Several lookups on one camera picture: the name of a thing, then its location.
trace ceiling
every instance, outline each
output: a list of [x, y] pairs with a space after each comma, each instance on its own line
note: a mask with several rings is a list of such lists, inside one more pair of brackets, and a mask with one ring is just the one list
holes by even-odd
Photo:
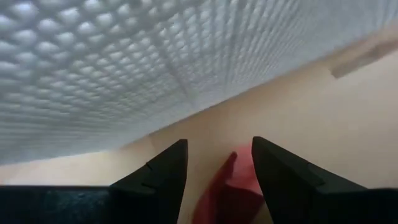
[[116, 149], [382, 28], [398, 0], [0, 2], [0, 163]]

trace black surface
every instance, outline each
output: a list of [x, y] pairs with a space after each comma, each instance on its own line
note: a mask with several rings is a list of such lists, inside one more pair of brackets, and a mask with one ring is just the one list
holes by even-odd
[[275, 224], [398, 223], [394, 189], [368, 190], [261, 137], [252, 158]]
[[176, 223], [187, 147], [177, 141], [110, 187], [0, 186], [0, 223]]

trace red object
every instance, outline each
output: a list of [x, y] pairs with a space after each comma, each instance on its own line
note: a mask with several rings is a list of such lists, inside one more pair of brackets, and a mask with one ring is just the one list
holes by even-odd
[[193, 224], [248, 224], [264, 204], [251, 146], [231, 153], [199, 199]]

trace beige wall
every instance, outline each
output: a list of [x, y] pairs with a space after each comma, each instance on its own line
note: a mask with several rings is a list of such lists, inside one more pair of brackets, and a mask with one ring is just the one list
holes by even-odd
[[0, 167], [4, 184], [111, 184], [189, 140], [180, 222], [228, 154], [263, 136], [367, 187], [398, 187], [398, 53], [336, 80], [337, 54], [161, 129], [124, 149]]

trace textured ceiling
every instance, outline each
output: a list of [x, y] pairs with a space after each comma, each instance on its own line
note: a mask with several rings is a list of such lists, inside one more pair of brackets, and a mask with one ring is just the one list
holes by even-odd
[[115, 149], [397, 17], [387, 0], [0, 2], [0, 163]]

